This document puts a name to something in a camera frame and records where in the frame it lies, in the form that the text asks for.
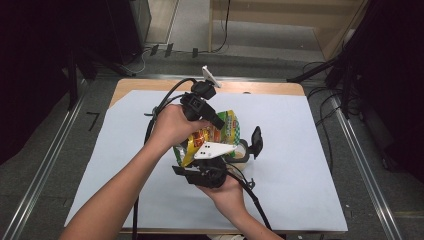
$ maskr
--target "floor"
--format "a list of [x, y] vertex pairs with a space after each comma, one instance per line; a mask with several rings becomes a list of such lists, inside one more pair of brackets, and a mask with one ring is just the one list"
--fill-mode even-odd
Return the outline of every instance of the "floor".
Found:
[[[168, 43], [174, 43], [173, 50], [181, 52], [174, 52], [170, 57], [164, 57], [163, 51], [155, 56], [145, 54], [127, 67], [133, 70], [144, 68], [137, 73], [137, 77], [160, 77], [163, 74], [181, 76], [200, 75], [200, 67], [206, 63], [220, 79], [234, 76], [275, 82], [297, 76], [314, 66], [307, 63], [324, 60], [309, 28], [245, 23], [229, 24], [225, 48], [218, 54], [192, 58], [193, 48], [201, 51], [207, 47], [208, 2], [179, 0], [174, 2], [177, 4], [175, 12], [172, 9], [165, 11], [159, 8], [167, 12], [166, 21], [173, 24], [169, 28], [170, 32], [162, 31], [162, 40], [150, 39], [149, 46], [160, 43], [160, 49], [166, 49]], [[214, 47], [218, 47], [223, 38], [221, 23], [215, 22], [214, 27]], [[41, 182], [38, 195], [32, 196], [37, 201], [23, 209], [31, 214], [27, 219], [21, 220], [24, 224], [18, 229], [18, 237], [15, 239], [57, 239], [59, 236], [81, 175], [90, 159], [110, 97], [120, 78], [103, 69], [96, 81], [81, 85], [80, 93], [84, 99], [75, 118], [71, 119], [72, 128], [66, 133], [55, 162], [46, 166], [48, 179]], [[323, 86], [324, 78], [325, 73], [321, 73], [302, 83], [305, 93], [311, 92], [316, 86]], [[311, 97], [310, 107], [315, 120], [320, 119], [322, 103], [330, 94], [332, 93], [321, 91]], [[336, 106], [337, 102], [327, 102], [322, 111], [329, 113]], [[0, 235], [6, 233], [20, 201], [24, 199], [28, 189], [33, 187], [33, 176], [36, 176], [39, 166], [45, 164], [46, 152], [61, 129], [63, 119], [67, 117], [66, 108], [67, 96], [38, 127], [25, 148], [0, 166]], [[94, 121], [96, 115], [93, 113], [99, 116], [97, 122]], [[377, 183], [377, 192], [381, 193], [391, 210], [395, 227], [399, 229], [403, 239], [422, 239], [424, 184], [407, 172], [390, 172], [384, 169], [379, 151], [359, 116], [352, 115], [348, 123], [359, 139], [362, 155], [353, 154], [354, 143], [347, 137], [343, 120], [337, 114], [325, 123], [332, 151], [329, 151], [323, 128], [319, 127], [317, 131], [327, 158], [330, 159], [331, 153], [334, 159], [333, 180], [349, 228], [345, 234], [326, 235], [325, 239], [400, 239], [390, 236], [383, 227], [379, 207], [372, 200], [375, 191], [369, 189], [370, 179], [364, 177], [364, 167], [361, 166], [363, 162], [358, 156], [365, 158], [372, 173], [371, 180], [374, 179]], [[129, 236], [121, 234], [118, 239], [129, 239]], [[321, 239], [321, 236], [289, 234], [288, 239]]]

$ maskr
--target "cable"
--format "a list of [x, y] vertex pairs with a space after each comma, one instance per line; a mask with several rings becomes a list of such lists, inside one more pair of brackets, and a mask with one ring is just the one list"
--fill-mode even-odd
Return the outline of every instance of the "cable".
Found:
[[249, 196], [252, 198], [253, 203], [255, 204], [256, 208], [258, 209], [259, 214], [262, 217], [262, 220], [265, 223], [265, 226], [272, 231], [271, 225], [268, 222], [268, 218], [265, 215], [264, 210], [262, 209], [261, 204], [259, 203], [259, 199], [256, 197], [256, 195], [252, 192], [252, 190], [249, 188], [249, 186], [247, 186], [247, 184], [245, 184], [243, 182], [243, 180], [241, 180], [240, 178], [238, 178], [236, 175], [234, 175], [233, 173], [227, 171], [227, 175], [234, 178], [235, 180], [237, 180], [239, 182], [239, 184], [243, 187], [243, 189], [249, 194]]
[[333, 115], [334, 114], [334, 112], [336, 112], [337, 111], [337, 109], [333, 109], [332, 110], [332, 112], [330, 112], [329, 114], [327, 114], [325, 117], [323, 117], [323, 114], [322, 114], [322, 108], [323, 108], [323, 106], [324, 106], [324, 104], [329, 100], [329, 99], [331, 99], [331, 98], [333, 98], [333, 97], [335, 97], [335, 96], [337, 96], [337, 95], [340, 95], [341, 93], [335, 93], [335, 94], [332, 94], [332, 95], [330, 95], [329, 97], [327, 97], [322, 103], [321, 103], [321, 105], [320, 105], [320, 110], [319, 110], [319, 115], [320, 115], [320, 120], [317, 122], [317, 123], [315, 123], [315, 126], [318, 126], [318, 125], [322, 125], [322, 128], [323, 128], [323, 130], [324, 130], [324, 135], [325, 135], [325, 138], [326, 138], [326, 140], [327, 140], [327, 145], [328, 145], [328, 152], [329, 152], [329, 159], [330, 159], [330, 163], [329, 163], [329, 169], [330, 169], [330, 174], [331, 174], [331, 176], [333, 175], [333, 166], [334, 166], [334, 159], [333, 159], [333, 149], [332, 149], [332, 146], [331, 146], [331, 141], [330, 141], [330, 137], [328, 136], [328, 132], [327, 132], [327, 128], [326, 128], [326, 126], [325, 126], [325, 124], [324, 124], [324, 120], [326, 119], [326, 118], [328, 118], [329, 116], [331, 116], [331, 115]]
[[210, 53], [217, 53], [217, 52], [219, 52], [222, 49], [222, 47], [224, 47], [225, 43], [227, 42], [227, 36], [228, 36], [228, 16], [230, 15], [230, 5], [231, 5], [231, 0], [228, 0], [227, 15], [225, 17], [225, 37], [224, 37], [224, 42], [221, 44], [220, 47], [218, 47], [215, 50], [212, 50]]
[[231, 164], [231, 163], [225, 163], [225, 164], [227, 164], [227, 165], [230, 165], [231, 167], [233, 167], [234, 169], [236, 169], [237, 170], [237, 172], [238, 173], [240, 173], [240, 175], [241, 175], [241, 177], [243, 178], [243, 181], [244, 181], [244, 183], [250, 188], [250, 189], [253, 189], [254, 187], [255, 187], [255, 181], [253, 181], [253, 178], [252, 178], [252, 181], [247, 181], [247, 179], [246, 179], [246, 177], [244, 176], [244, 174], [243, 174], [243, 172], [238, 168], [238, 167], [236, 167], [234, 164]]
[[121, 65], [121, 67], [122, 68], [124, 68], [125, 70], [127, 70], [128, 72], [130, 72], [130, 73], [141, 73], [142, 71], [144, 71], [144, 69], [146, 68], [146, 61], [144, 60], [144, 54], [146, 53], [146, 52], [148, 52], [148, 51], [151, 51], [152, 49], [151, 48], [149, 48], [149, 49], [147, 49], [147, 50], [144, 50], [143, 51], [143, 53], [141, 54], [141, 61], [143, 61], [143, 68], [141, 69], [141, 70], [137, 70], [137, 71], [135, 71], [135, 70], [131, 70], [131, 69], [129, 69], [129, 68], [127, 68], [127, 67], [125, 67], [124, 65]]

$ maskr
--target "yellow snack bag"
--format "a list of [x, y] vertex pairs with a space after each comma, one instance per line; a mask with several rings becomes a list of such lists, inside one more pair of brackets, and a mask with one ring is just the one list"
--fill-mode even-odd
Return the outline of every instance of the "yellow snack bag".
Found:
[[174, 146], [174, 153], [179, 166], [187, 167], [193, 161], [194, 154], [205, 141], [231, 145], [239, 144], [240, 126], [233, 110], [219, 112], [218, 117], [225, 122], [221, 130], [215, 126], [200, 129], [191, 134], [185, 143]]

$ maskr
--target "wire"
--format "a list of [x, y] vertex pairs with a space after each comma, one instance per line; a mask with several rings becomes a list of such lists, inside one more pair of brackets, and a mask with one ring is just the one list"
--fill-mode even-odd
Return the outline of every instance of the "wire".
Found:
[[225, 43], [227, 42], [227, 37], [228, 37], [228, 16], [230, 15], [230, 5], [231, 5], [231, 0], [228, 0], [227, 15], [225, 17], [225, 31], [224, 31], [225, 32], [225, 37], [224, 37], [224, 42], [222, 42], [222, 44], [221, 44], [220, 47], [218, 47], [215, 50], [212, 50], [210, 53], [217, 53], [217, 52], [219, 52], [222, 49], [222, 47], [224, 47]]
[[265, 223], [265, 226], [272, 231], [271, 225], [268, 222], [268, 218], [265, 215], [264, 210], [262, 209], [261, 204], [259, 203], [259, 199], [256, 197], [256, 195], [252, 192], [252, 190], [249, 188], [249, 186], [247, 184], [245, 184], [243, 182], [243, 180], [241, 180], [240, 178], [238, 178], [236, 175], [234, 175], [233, 173], [227, 171], [227, 175], [234, 178], [235, 180], [237, 180], [239, 182], [239, 184], [243, 187], [243, 189], [249, 194], [249, 196], [252, 198], [253, 203], [255, 204], [256, 208], [258, 209], [259, 214], [262, 217], [262, 220]]
[[247, 186], [249, 186], [249, 188], [250, 188], [250, 189], [253, 189], [253, 188], [255, 187], [255, 182], [253, 181], [253, 178], [252, 178], [252, 181], [250, 181], [250, 182], [249, 182], [249, 181], [247, 181], [247, 179], [246, 179], [246, 177], [244, 176], [243, 172], [242, 172], [242, 171], [241, 171], [238, 167], [236, 167], [234, 164], [231, 164], [231, 163], [227, 163], [227, 162], [226, 162], [226, 164], [227, 164], [227, 165], [230, 165], [231, 167], [233, 167], [234, 169], [236, 169], [238, 173], [240, 173], [241, 177], [243, 178], [244, 183], [245, 183]]
[[137, 70], [137, 71], [135, 71], [135, 70], [131, 70], [131, 69], [129, 69], [129, 68], [127, 68], [127, 67], [125, 67], [124, 65], [121, 65], [121, 67], [122, 68], [124, 68], [125, 70], [127, 70], [128, 72], [130, 72], [130, 73], [141, 73], [142, 71], [144, 71], [144, 69], [146, 68], [146, 61], [144, 60], [144, 54], [146, 53], [146, 52], [148, 52], [148, 51], [151, 51], [152, 49], [151, 48], [149, 48], [149, 49], [147, 49], [147, 50], [144, 50], [143, 51], [143, 53], [141, 54], [141, 61], [143, 61], [143, 68], [141, 69], [141, 70]]
[[328, 145], [328, 152], [329, 152], [329, 158], [330, 158], [330, 163], [329, 163], [329, 168], [330, 168], [330, 174], [331, 174], [331, 176], [333, 176], [333, 166], [334, 166], [334, 159], [333, 159], [333, 148], [332, 148], [332, 146], [331, 146], [331, 141], [330, 141], [330, 137], [328, 136], [328, 132], [327, 132], [327, 127], [325, 126], [325, 124], [324, 124], [324, 117], [322, 116], [322, 108], [323, 108], [323, 106], [324, 106], [324, 104], [329, 100], [329, 99], [331, 99], [331, 98], [333, 98], [333, 97], [335, 97], [335, 96], [337, 96], [337, 95], [340, 95], [341, 93], [335, 93], [335, 94], [332, 94], [332, 95], [330, 95], [329, 97], [327, 97], [322, 103], [321, 103], [321, 105], [320, 105], [320, 108], [319, 108], [319, 116], [320, 116], [320, 118], [321, 118], [321, 125], [322, 125], [322, 129], [324, 130], [324, 135], [325, 135], [325, 138], [327, 139], [327, 145]]
[[168, 98], [169, 98], [169, 96], [171, 96], [171, 94], [175, 91], [175, 89], [177, 89], [179, 86], [181, 86], [183, 83], [185, 83], [185, 82], [188, 82], [188, 81], [191, 81], [191, 82], [193, 82], [193, 83], [196, 83], [197, 81], [196, 81], [196, 79], [194, 79], [194, 78], [184, 78], [183, 80], [181, 80], [181, 81], [179, 81], [177, 84], [175, 84], [175, 86], [174, 87], [172, 87], [172, 89], [171, 90], [169, 90], [169, 92], [166, 94], [166, 96], [163, 98], [163, 100], [162, 100], [162, 102], [159, 104], [159, 106], [157, 107], [157, 109], [156, 109], [156, 113], [155, 113], [155, 116], [153, 116], [153, 118], [155, 118], [155, 120], [156, 120], [156, 117], [157, 117], [157, 115], [159, 115], [159, 113], [162, 111], [162, 109], [165, 107], [165, 105], [166, 105], [166, 101], [168, 100]]

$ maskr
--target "black mount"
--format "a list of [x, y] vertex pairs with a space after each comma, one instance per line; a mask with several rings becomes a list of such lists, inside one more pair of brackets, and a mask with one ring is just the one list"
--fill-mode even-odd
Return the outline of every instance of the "black mount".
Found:
[[203, 99], [209, 100], [215, 96], [216, 91], [213, 82], [204, 81], [196, 82], [191, 87], [191, 93], [185, 93], [181, 97], [183, 112], [189, 121], [205, 119], [211, 122], [218, 129], [222, 129], [224, 121], [222, 121], [215, 110]]
[[186, 177], [189, 184], [219, 188], [227, 177], [226, 163], [246, 163], [250, 154], [253, 154], [255, 159], [259, 155], [263, 147], [260, 127], [256, 127], [252, 134], [252, 146], [248, 147], [246, 140], [243, 139], [240, 139], [240, 144], [246, 149], [246, 154], [242, 158], [235, 159], [229, 155], [223, 155], [212, 159], [193, 160], [188, 167], [195, 167], [195, 170], [179, 166], [172, 166], [172, 168], [175, 174]]

